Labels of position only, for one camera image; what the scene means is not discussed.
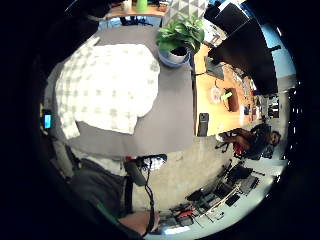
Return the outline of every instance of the white checkered cloth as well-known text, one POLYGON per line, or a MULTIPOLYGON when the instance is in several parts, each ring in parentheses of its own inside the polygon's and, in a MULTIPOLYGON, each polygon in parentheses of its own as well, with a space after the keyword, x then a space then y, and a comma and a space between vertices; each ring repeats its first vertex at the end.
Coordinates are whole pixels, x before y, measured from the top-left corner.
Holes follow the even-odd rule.
POLYGON ((160 66, 141 44, 94 46, 92 36, 64 64, 56 82, 61 127, 67 139, 80 135, 76 121, 133 134, 158 94, 160 66))

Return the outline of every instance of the tiled floor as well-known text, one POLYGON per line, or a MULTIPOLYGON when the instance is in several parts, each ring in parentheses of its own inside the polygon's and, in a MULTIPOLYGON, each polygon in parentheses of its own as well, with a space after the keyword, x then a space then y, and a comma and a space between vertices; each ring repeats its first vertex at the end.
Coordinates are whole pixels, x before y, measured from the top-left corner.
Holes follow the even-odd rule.
MULTIPOLYGON (((140 17, 140 16, 138 16, 138 20, 142 20, 143 18, 145 19, 146 23, 150 23, 154 27, 159 27, 159 25, 160 25, 160 21, 161 21, 160 18, 157 18, 157 17, 140 17)), ((122 26, 121 22, 120 22, 120 19, 119 18, 113 18, 113 19, 110 19, 109 21, 100 22, 99 30, 100 29, 104 29, 104 28, 120 27, 120 26, 122 26)))
MULTIPOLYGON (((250 129, 254 124, 244 128, 250 129)), ((187 202, 187 197, 215 181, 222 165, 233 156, 232 147, 226 153, 215 149, 215 136, 195 137, 193 145, 183 151, 168 153, 168 161, 159 170, 150 174, 149 186, 154 194, 155 210, 167 212, 169 208, 187 202)), ((232 165, 238 161, 232 158, 232 165)), ((134 185, 132 196, 133 210, 149 207, 149 197, 144 187, 134 185)))

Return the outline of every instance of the smartphone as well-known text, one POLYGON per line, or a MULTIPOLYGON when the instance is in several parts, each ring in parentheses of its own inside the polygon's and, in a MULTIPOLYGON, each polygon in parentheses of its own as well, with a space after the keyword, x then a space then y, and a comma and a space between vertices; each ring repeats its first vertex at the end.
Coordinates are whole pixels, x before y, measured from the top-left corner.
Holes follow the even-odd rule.
POLYGON ((42 110, 42 126, 44 129, 49 129, 52 126, 52 113, 49 109, 42 110))

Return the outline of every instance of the leg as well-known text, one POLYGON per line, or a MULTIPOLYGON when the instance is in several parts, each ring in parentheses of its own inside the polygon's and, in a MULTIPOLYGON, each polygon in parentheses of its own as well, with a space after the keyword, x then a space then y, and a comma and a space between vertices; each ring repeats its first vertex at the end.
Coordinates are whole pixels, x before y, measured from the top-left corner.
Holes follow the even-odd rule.
POLYGON ((252 132, 245 130, 243 128, 236 128, 236 129, 232 130, 232 132, 237 135, 241 135, 246 139, 249 139, 250 137, 252 137, 254 135, 252 132))
POLYGON ((243 136, 232 136, 223 138, 225 142, 238 143, 244 150, 248 150, 250 148, 250 143, 243 136))

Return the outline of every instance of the plant pot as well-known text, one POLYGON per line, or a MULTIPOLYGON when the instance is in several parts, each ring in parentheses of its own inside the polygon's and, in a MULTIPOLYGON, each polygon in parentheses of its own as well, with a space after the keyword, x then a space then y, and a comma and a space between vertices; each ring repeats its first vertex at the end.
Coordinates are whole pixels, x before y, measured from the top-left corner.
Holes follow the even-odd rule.
POLYGON ((168 60, 174 63, 182 63, 186 58, 188 51, 184 47, 179 47, 168 52, 168 60))
POLYGON ((179 63, 175 63, 175 62, 172 62, 168 59, 168 55, 169 55, 169 52, 168 51, 160 51, 158 49, 158 54, 159 54, 159 59, 160 61, 168 66, 168 67, 171 67, 171 68, 178 68, 180 66, 182 66, 183 64, 186 64, 189 62, 189 59, 190 59, 190 52, 187 53, 187 56, 183 59, 182 62, 179 62, 179 63))

